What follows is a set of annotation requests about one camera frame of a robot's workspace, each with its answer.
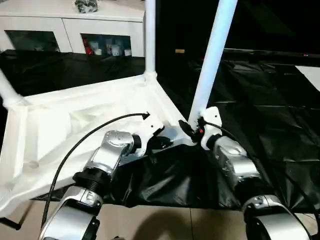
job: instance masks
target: black cable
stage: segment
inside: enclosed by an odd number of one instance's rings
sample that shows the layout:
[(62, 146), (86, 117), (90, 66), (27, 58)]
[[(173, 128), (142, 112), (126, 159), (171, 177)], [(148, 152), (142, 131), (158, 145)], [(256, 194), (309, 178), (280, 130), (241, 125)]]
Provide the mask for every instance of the black cable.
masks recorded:
[(52, 197), (52, 193), (54, 191), (54, 188), (56, 186), (56, 182), (59, 176), (59, 173), (63, 167), (63, 165), (65, 164), (65, 162), (67, 161), (67, 159), (69, 158), (69, 156), (72, 154), (72, 152), (86, 139), (88, 138), (90, 135), (92, 135), (93, 133), (95, 133), (96, 131), (102, 129), (103, 127), (118, 121), (120, 119), (124, 119), (124, 118), (128, 118), (128, 117), (133, 117), (133, 116), (142, 116), (144, 119), (147, 118), (149, 116), (148, 113), (132, 113), (132, 114), (127, 114), (127, 115), (123, 115), (123, 116), (119, 116), (117, 118), (114, 118), (110, 121), (105, 122), (104, 124), (101, 124), (100, 126), (96, 127), (95, 129), (91, 130), (90, 132), (88, 132), (86, 135), (84, 135), (83, 138), (81, 138), (71, 149), (70, 151), (65, 155), (65, 157), (63, 158), (62, 162), (60, 163), (59, 167), (57, 168), (48, 196), (47, 196), (47, 200), (45, 202), (45, 207), (43, 210), (43, 216), (42, 216), (42, 222), (41, 222), (41, 228), (44, 226), (45, 222), (47, 221), (47, 215), (48, 215), (48, 210), (49, 210), (49, 205), (50, 205), (50, 201), (51, 201), (51, 197)]
[(207, 121), (204, 121), (204, 124), (211, 125), (211, 126), (217, 128), (217, 129), (220, 129), (223, 133), (227, 134), (228, 137), (230, 137), (232, 140), (236, 141), (236, 137), (231, 132), (229, 132), (227, 129), (223, 128), (222, 126), (219, 126), (217, 124), (214, 124), (214, 123), (211, 123), (211, 122), (207, 122)]

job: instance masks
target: cabinet glass door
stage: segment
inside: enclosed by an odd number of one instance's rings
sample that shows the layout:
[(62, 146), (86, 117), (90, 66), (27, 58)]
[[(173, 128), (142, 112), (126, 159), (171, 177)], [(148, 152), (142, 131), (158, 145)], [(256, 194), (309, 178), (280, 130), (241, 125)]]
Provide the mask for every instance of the cabinet glass door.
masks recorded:
[(52, 31), (5, 30), (16, 50), (60, 52)]
[(88, 55), (132, 55), (130, 36), (81, 33), (81, 38)]

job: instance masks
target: white plastic frame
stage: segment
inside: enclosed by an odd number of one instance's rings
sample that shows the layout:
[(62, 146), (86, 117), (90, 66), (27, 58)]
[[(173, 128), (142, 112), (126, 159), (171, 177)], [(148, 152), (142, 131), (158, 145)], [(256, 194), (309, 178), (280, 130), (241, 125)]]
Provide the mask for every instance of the white plastic frame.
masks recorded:
[[(189, 119), (197, 119), (200, 110), (207, 106), (236, 3), (237, 0), (219, 2)], [(145, 4), (144, 75), (22, 98), (0, 72), (0, 95), (8, 109), (0, 156), (0, 217), (9, 215), (23, 201), (47, 193), (70, 148), (84, 134), (115, 117), (148, 111), (163, 122), (165, 130), (161, 134), (169, 137), (174, 146), (193, 145), (178, 124), (184, 117), (157, 81), (156, 1), (146, 0)], [(215, 39), (219, 40), (217, 46), (213, 44)], [(139, 117), (115, 122), (93, 134), (90, 141), (84, 141), (62, 168), (56, 189), (73, 182), (73, 174), (83, 168), (106, 130), (133, 132), (140, 122)]]

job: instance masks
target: white cabinet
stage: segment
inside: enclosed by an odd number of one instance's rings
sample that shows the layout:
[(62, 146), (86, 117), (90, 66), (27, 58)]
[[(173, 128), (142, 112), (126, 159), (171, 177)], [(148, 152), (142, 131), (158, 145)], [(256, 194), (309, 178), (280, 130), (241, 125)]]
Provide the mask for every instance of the white cabinet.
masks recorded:
[(144, 15), (141, 0), (102, 0), (88, 14), (72, 0), (8, 0), (0, 3), (0, 49), (143, 57)]
[(119, 55), (130, 50), (133, 57), (144, 56), (142, 22), (64, 18), (63, 23), (74, 53), (86, 53), (85, 44), (88, 44), (106, 55), (115, 53), (113, 46), (119, 46)]
[(72, 52), (62, 19), (53, 17), (0, 16), (0, 49)]

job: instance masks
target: white shelf unit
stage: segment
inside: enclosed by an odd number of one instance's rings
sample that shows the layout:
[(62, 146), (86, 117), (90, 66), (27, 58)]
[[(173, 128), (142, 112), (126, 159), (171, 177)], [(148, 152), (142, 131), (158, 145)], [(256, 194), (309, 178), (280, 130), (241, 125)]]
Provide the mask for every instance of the white shelf unit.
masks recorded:
[(94, 34), (129, 36), (132, 56), (144, 57), (144, 15), (140, 0), (101, 0), (88, 14), (72, 0), (8, 0), (0, 3), (0, 49), (15, 49), (6, 31), (40, 31), (54, 34), (60, 52), (86, 53), (81, 34)]

